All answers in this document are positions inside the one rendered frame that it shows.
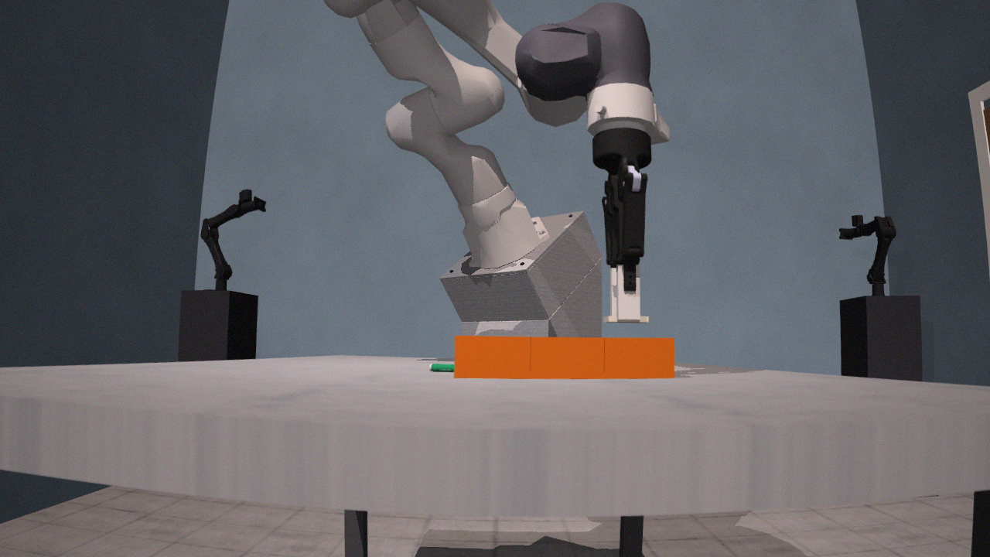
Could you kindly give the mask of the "white domino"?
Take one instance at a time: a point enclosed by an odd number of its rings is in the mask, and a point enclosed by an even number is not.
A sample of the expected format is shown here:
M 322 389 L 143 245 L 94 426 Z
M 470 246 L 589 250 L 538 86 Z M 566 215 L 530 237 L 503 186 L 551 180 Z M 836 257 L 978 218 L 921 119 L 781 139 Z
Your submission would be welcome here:
M 640 320 L 617 320 L 616 315 L 608 315 L 604 317 L 604 322 L 634 322 L 643 323 L 648 322 L 648 316 L 641 316 Z

